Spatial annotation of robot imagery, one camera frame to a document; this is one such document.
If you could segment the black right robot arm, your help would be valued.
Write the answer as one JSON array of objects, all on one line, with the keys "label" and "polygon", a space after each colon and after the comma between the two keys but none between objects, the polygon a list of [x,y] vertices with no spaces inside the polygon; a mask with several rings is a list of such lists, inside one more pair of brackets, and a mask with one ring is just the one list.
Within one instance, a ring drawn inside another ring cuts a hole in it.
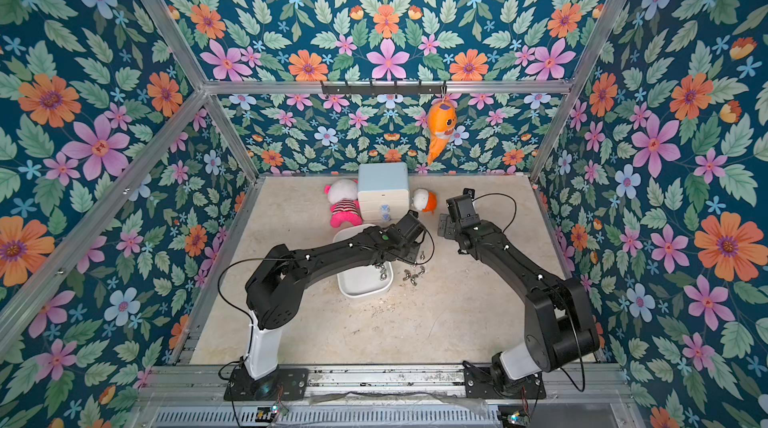
[{"label": "black right robot arm", "polygon": [[476,212],[471,190],[446,201],[439,235],[458,252],[495,272],[521,299],[523,341],[496,354],[492,366],[504,381],[518,381],[581,361],[600,349],[591,303],[581,284],[561,279],[516,248],[501,228]]}]

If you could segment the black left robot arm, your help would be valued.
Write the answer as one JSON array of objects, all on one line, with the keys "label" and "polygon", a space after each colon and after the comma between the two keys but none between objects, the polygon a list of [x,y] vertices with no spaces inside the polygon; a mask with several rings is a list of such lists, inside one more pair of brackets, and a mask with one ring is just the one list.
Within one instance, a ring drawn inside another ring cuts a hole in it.
[{"label": "black left robot arm", "polygon": [[414,262],[427,229],[408,212],[388,227],[370,226],[348,239],[312,249],[274,246],[245,284],[246,306],[260,330],[276,330],[298,313],[307,288],[350,269]]}]

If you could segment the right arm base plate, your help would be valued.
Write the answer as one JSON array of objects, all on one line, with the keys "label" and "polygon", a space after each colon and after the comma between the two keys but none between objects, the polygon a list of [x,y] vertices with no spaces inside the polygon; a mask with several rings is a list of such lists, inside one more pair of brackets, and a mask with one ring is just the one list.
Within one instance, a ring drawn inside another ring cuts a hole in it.
[{"label": "right arm base plate", "polygon": [[478,366],[469,361],[462,362],[462,370],[467,398],[539,401],[547,395],[538,375],[513,380],[498,364]]}]

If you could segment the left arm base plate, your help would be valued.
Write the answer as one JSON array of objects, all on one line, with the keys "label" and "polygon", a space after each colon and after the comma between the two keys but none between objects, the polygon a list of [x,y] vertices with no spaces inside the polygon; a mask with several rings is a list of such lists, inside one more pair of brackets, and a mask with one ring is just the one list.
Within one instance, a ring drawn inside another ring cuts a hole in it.
[{"label": "left arm base plate", "polygon": [[253,379],[242,365],[227,378],[226,401],[297,401],[304,398],[309,371],[303,368],[277,368],[268,375]]}]

